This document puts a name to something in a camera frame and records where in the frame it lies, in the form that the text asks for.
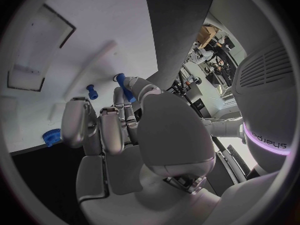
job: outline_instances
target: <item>purple light strip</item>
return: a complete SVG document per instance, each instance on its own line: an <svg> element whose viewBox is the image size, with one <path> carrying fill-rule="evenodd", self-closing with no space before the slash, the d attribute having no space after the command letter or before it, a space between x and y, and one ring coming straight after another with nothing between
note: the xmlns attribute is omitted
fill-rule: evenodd
<svg viewBox="0 0 300 225"><path fill-rule="evenodd" d="M271 148L265 144L263 144L262 142L260 142L259 140L256 140L254 139L254 137L252 136L252 134L250 133L250 131L246 128L246 125L245 123L243 124L243 127L244 127L244 132L245 134L247 135L247 137L252 141L254 142L256 145L260 146L261 148L265 149L265 150L268 150L272 153L275 153L275 154L279 154L279 155L289 155L290 154L290 151L280 151L280 150L276 150L274 148Z"/></svg>

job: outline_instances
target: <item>blue plastic bolt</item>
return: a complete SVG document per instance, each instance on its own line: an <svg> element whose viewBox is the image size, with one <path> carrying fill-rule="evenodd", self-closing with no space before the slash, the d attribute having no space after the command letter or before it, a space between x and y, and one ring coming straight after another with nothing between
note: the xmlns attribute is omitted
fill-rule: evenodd
<svg viewBox="0 0 300 225"><path fill-rule="evenodd" d="M89 91L88 96L91 100L95 100L98 98L98 93L94 90L94 85L88 85L86 89Z"/></svg>
<svg viewBox="0 0 300 225"><path fill-rule="evenodd" d="M52 129L50 131L45 132L42 135L42 139L47 144L47 147L51 147L53 144L59 142L61 140L61 130L59 128Z"/></svg>
<svg viewBox="0 0 300 225"><path fill-rule="evenodd" d="M116 76L116 81L120 85L120 87L123 89L127 100L129 102L133 103L136 101L136 99L135 99L133 93L131 91L129 91L126 87L124 87L124 79L125 79L124 73L120 73Z"/></svg>

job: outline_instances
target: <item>cardboard box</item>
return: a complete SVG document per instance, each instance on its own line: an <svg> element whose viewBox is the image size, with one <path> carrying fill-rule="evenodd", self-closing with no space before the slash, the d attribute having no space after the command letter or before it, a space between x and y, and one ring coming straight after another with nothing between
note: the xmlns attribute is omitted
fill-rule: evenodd
<svg viewBox="0 0 300 225"><path fill-rule="evenodd" d="M201 44L199 48L203 49L217 32L218 30L212 26L202 26L196 38L196 40Z"/></svg>

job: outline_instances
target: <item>ventilation grille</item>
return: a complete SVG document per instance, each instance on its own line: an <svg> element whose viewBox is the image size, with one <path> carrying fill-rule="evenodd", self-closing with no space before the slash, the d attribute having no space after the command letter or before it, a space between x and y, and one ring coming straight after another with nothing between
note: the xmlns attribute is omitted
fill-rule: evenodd
<svg viewBox="0 0 300 225"><path fill-rule="evenodd" d="M241 71L240 86L250 88L271 83L285 78L288 73L292 72L288 54L281 46L266 52L246 65Z"/></svg>

